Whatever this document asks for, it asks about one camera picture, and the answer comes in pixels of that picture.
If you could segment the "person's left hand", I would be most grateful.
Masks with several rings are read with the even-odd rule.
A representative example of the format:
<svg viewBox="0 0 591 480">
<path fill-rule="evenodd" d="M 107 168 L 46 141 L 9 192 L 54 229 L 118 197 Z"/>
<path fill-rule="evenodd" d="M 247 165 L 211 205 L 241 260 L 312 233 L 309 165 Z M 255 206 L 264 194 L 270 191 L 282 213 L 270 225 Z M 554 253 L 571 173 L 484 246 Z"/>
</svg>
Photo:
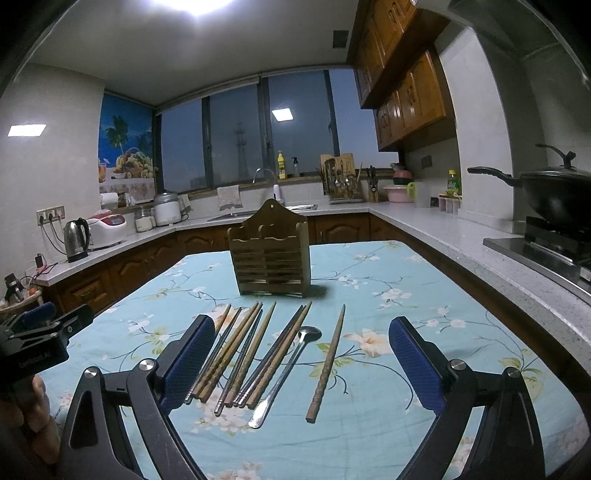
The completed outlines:
<svg viewBox="0 0 591 480">
<path fill-rule="evenodd" d="M 57 462 L 60 436 L 40 375 L 1 387 L 1 447 L 33 466 Z"/>
</svg>

